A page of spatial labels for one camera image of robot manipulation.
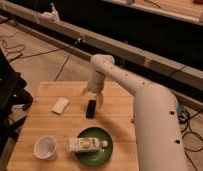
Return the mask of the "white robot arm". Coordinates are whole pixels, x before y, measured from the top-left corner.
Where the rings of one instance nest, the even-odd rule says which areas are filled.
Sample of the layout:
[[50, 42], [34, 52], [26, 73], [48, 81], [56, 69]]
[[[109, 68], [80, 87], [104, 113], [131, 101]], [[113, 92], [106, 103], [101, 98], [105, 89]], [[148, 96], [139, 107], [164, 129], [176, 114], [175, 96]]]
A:
[[90, 63], [93, 70], [83, 94], [102, 95], [109, 76], [134, 97], [139, 171], [188, 171], [175, 95], [161, 84], [116, 66], [111, 55], [93, 55]]

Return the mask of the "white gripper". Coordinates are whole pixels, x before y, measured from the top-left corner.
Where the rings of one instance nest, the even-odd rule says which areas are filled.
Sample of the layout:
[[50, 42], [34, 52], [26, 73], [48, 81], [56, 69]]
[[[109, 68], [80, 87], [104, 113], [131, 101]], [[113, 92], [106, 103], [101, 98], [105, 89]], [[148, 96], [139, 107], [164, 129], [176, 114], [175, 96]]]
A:
[[89, 90], [93, 93], [97, 93], [94, 97], [98, 103], [98, 108], [101, 108], [103, 106], [103, 93], [102, 90], [104, 88], [104, 80], [105, 80], [105, 75], [103, 73], [100, 73], [96, 70], [93, 70], [90, 78], [87, 83], [87, 87], [85, 87], [82, 92], [81, 92], [81, 104], [83, 110], [86, 110], [87, 105], [88, 105], [88, 93]]

